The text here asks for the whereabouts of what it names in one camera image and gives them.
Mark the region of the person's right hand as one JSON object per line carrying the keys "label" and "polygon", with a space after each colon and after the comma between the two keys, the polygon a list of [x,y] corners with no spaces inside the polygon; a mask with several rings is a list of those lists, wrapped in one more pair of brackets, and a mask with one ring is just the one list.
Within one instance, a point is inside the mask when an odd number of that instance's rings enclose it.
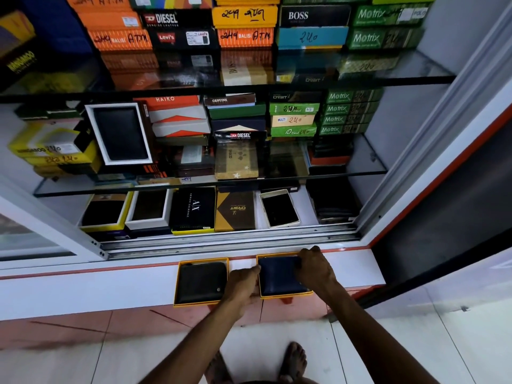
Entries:
{"label": "person's right hand", "polygon": [[319,297],[327,297],[340,286],[335,273],[318,246],[301,249],[295,267],[297,280]]}

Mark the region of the person's left hand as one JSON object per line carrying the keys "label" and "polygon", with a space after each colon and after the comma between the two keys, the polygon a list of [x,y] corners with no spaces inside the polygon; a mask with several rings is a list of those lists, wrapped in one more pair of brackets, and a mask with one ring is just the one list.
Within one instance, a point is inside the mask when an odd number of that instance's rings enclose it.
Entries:
{"label": "person's left hand", "polygon": [[227,305],[241,318],[245,307],[250,304],[251,296],[255,290],[257,280],[243,280],[242,269],[236,269],[230,272],[227,278],[224,295],[220,301]]}

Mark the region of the black box with white letters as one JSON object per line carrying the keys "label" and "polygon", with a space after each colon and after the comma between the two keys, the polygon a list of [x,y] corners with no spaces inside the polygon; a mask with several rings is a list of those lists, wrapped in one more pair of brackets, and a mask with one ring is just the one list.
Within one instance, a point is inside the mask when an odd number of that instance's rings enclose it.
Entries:
{"label": "black box with white letters", "polygon": [[173,193],[169,226],[173,235],[213,233],[215,187],[177,189]]}

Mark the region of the pile of dark wallets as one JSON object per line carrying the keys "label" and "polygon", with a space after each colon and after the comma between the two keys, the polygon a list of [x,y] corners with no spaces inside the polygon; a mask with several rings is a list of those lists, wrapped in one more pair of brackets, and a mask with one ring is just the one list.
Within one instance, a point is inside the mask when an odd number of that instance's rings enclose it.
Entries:
{"label": "pile of dark wallets", "polygon": [[310,175],[335,174],[345,171],[354,151],[354,135],[316,136],[306,147]]}

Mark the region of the person's left foot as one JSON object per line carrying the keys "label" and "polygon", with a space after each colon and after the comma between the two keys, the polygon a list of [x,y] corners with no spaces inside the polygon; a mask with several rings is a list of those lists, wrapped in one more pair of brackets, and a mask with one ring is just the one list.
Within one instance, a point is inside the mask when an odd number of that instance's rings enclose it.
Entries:
{"label": "person's left foot", "polygon": [[207,384],[234,384],[220,351],[214,355],[204,372]]}

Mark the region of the glass shelf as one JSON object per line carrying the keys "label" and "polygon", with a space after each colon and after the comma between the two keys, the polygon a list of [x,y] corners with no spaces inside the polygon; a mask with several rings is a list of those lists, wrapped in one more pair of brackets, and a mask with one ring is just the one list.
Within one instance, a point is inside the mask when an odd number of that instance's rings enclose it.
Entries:
{"label": "glass shelf", "polygon": [[355,135],[354,151],[346,164],[313,165],[307,142],[269,141],[258,148],[259,173],[255,178],[216,179],[214,175],[182,178],[157,178],[143,175],[136,181],[93,181],[87,175],[72,175],[57,179],[43,179],[34,191],[36,198],[68,195],[125,193],[159,188],[188,188],[219,186],[232,191],[260,190],[261,188],[285,188],[287,185],[305,186],[309,180],[343,177],[373,177],[384,175],[387,169],[368,143],[364,134]]}
{"label": "glass shelf", "polygon": [[448,84],[455,75],[416,50],[112,51],[59,55],[0,84],[0,104],[131,101],[137,97],[361,90]]}

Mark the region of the open white box with wallet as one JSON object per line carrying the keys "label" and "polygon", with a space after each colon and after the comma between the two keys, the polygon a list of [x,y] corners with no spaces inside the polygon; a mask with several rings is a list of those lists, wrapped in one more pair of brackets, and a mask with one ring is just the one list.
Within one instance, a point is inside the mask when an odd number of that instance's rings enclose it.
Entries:
{"label": "open white box with wallet", "polygon": [[107,166],[156,162],[155,134],[145,101],[85,105]]}
{"label": "open white box with wallet", "polygon": [[125,225],[131,230],[168,228],[173,194],[172,189],[135,191]]}

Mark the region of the navy blue box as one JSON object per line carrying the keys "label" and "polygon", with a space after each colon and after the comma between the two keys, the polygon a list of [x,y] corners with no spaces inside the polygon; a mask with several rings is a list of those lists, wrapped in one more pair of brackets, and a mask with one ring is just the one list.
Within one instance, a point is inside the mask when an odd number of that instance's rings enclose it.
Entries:
{"label": "navy blue box", "polygon": [[265,116],[212,120],[214,132],[258,132],[266,130]]}

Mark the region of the black box with grey print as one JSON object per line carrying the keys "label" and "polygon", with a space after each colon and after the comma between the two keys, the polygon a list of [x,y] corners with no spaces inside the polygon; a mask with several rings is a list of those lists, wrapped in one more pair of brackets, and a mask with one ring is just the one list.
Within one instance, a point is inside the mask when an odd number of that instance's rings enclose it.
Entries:
{"label": "black box with grey print", "polygon": [[275,91],[270,93],[270,103],[320,103],[321,91]]}

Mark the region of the dark brown box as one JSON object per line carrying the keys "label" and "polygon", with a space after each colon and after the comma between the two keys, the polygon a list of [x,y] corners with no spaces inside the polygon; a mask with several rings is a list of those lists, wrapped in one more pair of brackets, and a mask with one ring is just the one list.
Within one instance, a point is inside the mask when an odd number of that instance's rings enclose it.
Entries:
{"label": "dark brown box", "polygon": [[237,94],[222,97],[203,97],[203,102],[208,109],[228,109],[232,107],[254,106],[256,103],[256,95]]}

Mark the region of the light blue box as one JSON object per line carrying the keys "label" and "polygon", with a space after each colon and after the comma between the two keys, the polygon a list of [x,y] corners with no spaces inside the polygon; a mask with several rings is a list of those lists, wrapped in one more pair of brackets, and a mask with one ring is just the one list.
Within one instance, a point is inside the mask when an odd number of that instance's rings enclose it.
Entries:
{"label": "light blue box", "polygon": [[280,27],[275,41],[279,50],[340,49],[348,33],[347,26]]}

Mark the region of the orange striped box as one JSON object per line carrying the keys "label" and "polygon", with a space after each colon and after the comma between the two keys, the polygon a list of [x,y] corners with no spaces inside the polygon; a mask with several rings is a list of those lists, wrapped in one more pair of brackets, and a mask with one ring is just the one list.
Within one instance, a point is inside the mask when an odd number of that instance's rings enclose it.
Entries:
{"label": "orange striped box", "polygon": [[216,29],[223,49],[271,47],[274,43],[273,27]]}
{"label": "orange striped box", "polygon": [[99,51],[145,51],[153,46],[145,29],[87,31]]}

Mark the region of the glass sliding door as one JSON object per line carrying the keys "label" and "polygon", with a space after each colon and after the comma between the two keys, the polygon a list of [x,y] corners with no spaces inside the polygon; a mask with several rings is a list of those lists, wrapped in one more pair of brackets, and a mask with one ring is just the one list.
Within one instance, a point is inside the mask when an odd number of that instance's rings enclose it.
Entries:
{"label": "glass sliding door", "polygon": [[0,274],[103,262],[109,255],[79,224],[86,200],[43,201],[0,175]]}

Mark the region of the metal sliding door rail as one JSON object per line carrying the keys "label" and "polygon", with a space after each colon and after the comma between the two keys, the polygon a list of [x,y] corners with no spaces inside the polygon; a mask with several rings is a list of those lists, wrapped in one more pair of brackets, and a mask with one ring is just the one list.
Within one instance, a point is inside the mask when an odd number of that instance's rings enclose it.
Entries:
{"label": "metal sliding door rail", "polygon": [[111,241],[101,245],[109,259],[196,255],[237,250],[305,247],[309,244],[337,244],[358,241],[360,234],[352,223],[295,226],[224,233],[165,235]]}

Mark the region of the white cabinet frame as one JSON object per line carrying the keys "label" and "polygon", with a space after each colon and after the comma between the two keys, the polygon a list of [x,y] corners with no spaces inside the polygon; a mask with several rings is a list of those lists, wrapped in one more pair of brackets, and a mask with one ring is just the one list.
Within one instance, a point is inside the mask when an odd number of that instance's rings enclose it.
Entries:
{"label": "white cabinet frame", "polygon": [[455,80],[356,220],[369,249],[512,115],[512,0],[437,0],[419,49]]}

